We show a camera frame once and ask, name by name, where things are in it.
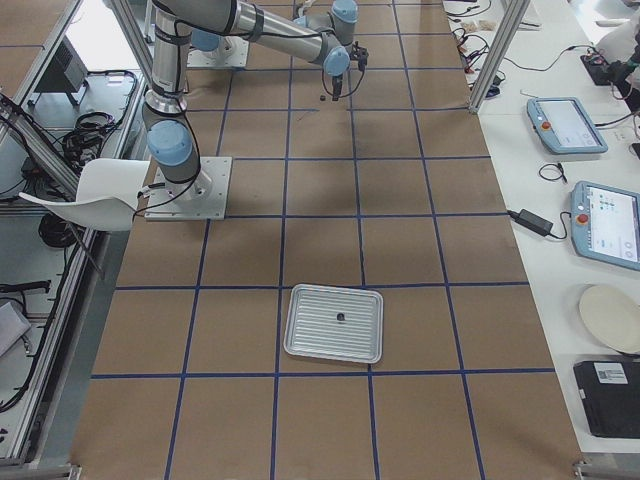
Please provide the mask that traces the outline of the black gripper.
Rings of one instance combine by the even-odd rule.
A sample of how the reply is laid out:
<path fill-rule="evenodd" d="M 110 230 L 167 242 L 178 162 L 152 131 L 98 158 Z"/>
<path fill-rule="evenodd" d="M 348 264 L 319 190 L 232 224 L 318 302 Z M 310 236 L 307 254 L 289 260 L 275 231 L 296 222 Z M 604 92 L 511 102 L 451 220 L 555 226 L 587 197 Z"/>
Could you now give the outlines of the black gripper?
<path fill-rule="evenodd" d="M 351 44 L 350 60 L 357 64 L 358 68 L 366 68 L 368 65 L 368 50 L 358 42 Z"/>
<path fill-rule="evenodd" d="M 344 75 L 336 75 L 331 77 L 331 99 L 339 100 L 342 97 Z"/>

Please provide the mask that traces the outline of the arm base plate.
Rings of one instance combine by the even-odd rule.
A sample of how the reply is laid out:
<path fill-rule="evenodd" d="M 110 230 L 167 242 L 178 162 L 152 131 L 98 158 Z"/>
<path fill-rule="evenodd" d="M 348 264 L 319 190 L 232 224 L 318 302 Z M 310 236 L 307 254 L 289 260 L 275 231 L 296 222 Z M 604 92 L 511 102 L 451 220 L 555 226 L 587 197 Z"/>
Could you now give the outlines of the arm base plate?
<path fill-rule="evenodd" d="M 243 69 L 248 53 L 249 43 L 238 37 L 193 37 L 187 66 L 189 69 Z"/>
<path fill-rule="evenodd" d="M 156 168 L 154 182 L 164 183 L 152 189 L 149 208 L 143 214 L 149 221 L 223 220 L 225 217 L 231 157 L 202 157 L 201 171 L 189 190 L 180 195 L 185 186 L 167 183 L 161 169 Z"/>

